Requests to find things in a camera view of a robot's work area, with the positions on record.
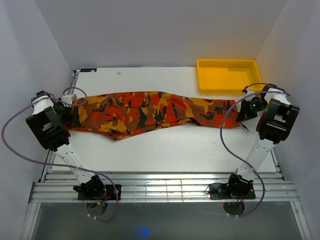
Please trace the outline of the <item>orange camouflage trousers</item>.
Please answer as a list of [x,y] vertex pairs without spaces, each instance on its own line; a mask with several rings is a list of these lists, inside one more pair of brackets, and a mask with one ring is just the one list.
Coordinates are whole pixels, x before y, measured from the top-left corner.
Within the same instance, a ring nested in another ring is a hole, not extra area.
[[183,124],[237,128],[241,123],[234,103],[161,91],[101,94],[76,99],[66,126],[70,131],[101,134],[114,141]]

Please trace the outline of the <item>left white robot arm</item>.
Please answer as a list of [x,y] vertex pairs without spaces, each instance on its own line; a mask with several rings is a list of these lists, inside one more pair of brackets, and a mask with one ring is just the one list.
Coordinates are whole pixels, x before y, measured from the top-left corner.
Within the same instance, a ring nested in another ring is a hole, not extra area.
[[73,190],[90,200],[100,200],[106,196],[107,190],[100,177],[82,164],[70,143],[71,134],[68,125],[78,124],[76,113],[72,108],[77,99],[76,94],[64,94],[54,100],[52,94],[40,91],[31,99],[33,113],[25,119],[40,145],[54,152],[75,175],[78,185]]

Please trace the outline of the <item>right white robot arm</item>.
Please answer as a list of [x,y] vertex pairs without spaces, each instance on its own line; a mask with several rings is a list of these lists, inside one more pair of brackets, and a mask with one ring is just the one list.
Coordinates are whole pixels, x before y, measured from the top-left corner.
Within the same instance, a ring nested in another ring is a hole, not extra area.
[[257,123],[257,136],[248,155],[226,184],[226,194],[232,199],[243,199],[252,193],[253,181],[257,171],[269,152],[280,142],[286,140],[298,117],[300,108],[292,105],[284,89],[271,83],[264,83],[261,91],[254,92],[246,86],[242,92],[238,122],[254,119],[261,112]]

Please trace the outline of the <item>yellow plastic tray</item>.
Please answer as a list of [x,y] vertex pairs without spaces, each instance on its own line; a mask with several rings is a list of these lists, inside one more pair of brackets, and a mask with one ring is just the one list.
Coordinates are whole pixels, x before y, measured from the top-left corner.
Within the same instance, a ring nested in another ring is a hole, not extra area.
[[246,86],[255,92],[263,88],[253,59],[198,59],[196,70],[198,90],[204,95],[241,95]]

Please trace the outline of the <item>dark label sticker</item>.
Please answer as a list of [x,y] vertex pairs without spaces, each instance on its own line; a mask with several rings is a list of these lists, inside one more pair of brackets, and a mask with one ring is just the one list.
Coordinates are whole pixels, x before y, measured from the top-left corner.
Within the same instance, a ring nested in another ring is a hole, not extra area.
[[81,73],[95,73],[97,71],[97,68],[81,68]]

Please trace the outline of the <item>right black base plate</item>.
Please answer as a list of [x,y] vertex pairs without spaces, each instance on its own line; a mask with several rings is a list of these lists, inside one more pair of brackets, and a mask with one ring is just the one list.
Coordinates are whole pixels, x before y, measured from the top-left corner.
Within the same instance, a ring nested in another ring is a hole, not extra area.
[[253,189],[241,189],[229,183],[212,183],[208,186],[206,193],[211,200],[254,200],[256,198]]

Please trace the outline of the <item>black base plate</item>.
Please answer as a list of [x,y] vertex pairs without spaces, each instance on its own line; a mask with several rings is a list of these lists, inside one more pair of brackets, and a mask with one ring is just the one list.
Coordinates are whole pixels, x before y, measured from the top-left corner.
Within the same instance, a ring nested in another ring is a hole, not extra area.
[[90,193],[84,194],[80,190],[76,190],[77,197],[76,199],[79,201],[102,201],[102,200],[110,200],[115,201],[118,197],[118,200],[121,199],[122,194],[122,185],[116,184],[116,190],[113,188],[111,184],[106,184],[105,187],[99,193]]
[[208,186],[206,193],[211,200],[254,200],[256,198],[253,189],[241,189],[229,183],[212,183]]

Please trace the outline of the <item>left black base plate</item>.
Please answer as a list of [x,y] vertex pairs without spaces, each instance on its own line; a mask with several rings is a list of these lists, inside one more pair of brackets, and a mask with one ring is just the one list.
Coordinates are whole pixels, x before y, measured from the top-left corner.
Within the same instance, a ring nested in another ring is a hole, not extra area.
[[90,193],[84,194],[80,190],[76,190],[77,197],[76,199],[79,201],[102,201],[102,200],[110,200],[115,201],[118,197],[118,200],[121,199],[122,194],[122,185],[116,184],[116,190],[113,188],[111,184],[106,184],[105,187],[99,193]]

